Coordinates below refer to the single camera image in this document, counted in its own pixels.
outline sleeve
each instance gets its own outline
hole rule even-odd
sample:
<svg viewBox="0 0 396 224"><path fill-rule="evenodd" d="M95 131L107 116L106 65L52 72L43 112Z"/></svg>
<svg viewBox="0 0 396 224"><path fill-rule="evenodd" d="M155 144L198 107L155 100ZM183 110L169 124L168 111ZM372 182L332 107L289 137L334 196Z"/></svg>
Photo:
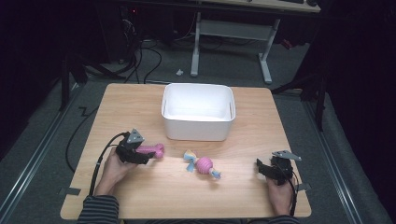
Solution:
<svg viewBox="0 0 396 224"><path fill-rule="evenodd" d="M88 196L84 200L78 224L83 223L118 223L119 202L114 196Z"/></svg>
<svg viewBox="0 0 396 224"><path fill-rule="evenodd" d="M300 221L296 217L279 216L271 219L268 224L300 224Z"/></svg>

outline white plastic bin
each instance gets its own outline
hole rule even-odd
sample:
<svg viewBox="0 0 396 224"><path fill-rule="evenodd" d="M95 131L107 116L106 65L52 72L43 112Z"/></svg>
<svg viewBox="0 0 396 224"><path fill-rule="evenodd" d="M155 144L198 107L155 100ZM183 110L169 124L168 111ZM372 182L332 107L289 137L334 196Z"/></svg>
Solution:
<svg viewBox="0 0 396 224"><path fill-rule="evenodd" d="M169 84L162 114L170 139L223 141L235 119L233 91L222 85Z"/></svg>

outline wooden table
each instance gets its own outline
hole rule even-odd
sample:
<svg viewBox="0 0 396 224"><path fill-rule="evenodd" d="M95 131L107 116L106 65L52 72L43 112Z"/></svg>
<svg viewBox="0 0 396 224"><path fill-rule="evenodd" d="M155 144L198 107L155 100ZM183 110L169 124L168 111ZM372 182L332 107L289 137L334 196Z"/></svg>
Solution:
<svg viewBox="0 0 396 224"><path fill-rule="evenodd" d="M256 159L269 164L273 151L290 148L288 139L268 89L232 90L236 118L228 138L223 142L196 142L166 137L161 114L163 85L108 85L70 185L81 192L66 196L62 218L78 218L100 153L114 135L132 128L145 137L142 146L163 143L165 155L139 165L117 185L120 218L272 217L267 185L264 176L258 174ZM188 163L183 161L187 149L196 151L198 157L211 158L221 171L221 179L187 172ZM292 165L299 176L294 161ZM306 194L300 191L295 216L307 217L310 213Z"/></svg>

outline pink ball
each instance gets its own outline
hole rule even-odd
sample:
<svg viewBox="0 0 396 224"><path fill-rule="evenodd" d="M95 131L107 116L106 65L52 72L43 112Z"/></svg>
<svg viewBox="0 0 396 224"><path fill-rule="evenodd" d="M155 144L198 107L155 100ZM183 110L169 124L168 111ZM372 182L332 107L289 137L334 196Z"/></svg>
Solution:
<svg viewBox="0 0 396 224"><path fill-rule="evenodd" d="M208 175L209 170L213 168L213 162L208 157L202 157L195 163L200 174Z"/></svg>

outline hand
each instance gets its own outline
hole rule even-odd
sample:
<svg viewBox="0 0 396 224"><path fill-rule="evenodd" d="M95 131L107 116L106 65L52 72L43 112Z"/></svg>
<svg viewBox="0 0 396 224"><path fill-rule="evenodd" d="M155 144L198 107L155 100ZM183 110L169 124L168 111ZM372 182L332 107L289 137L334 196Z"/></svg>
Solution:
<svg viewBox="0 0 396 224"><path fill-rule="evenodd" d="M119 155L116 153L116 148L111 148L110 154L108 154L105 169L102 174L102 179L96 186L93 195L112 195L114 187L119 183L129 171L134 169L137 164L122 162Z"/></svg>
<svg viewBox="0 0 396 224"><path fill-rule="evenodd" d="M268 194L270 203L274 208L276 216L289 215L291 203L293 200L293 189L287 181L285 184L278 186L276 181L271 178L266 178L268 183ZM291 179L291 183L294 185L294 178Z"/></svg>

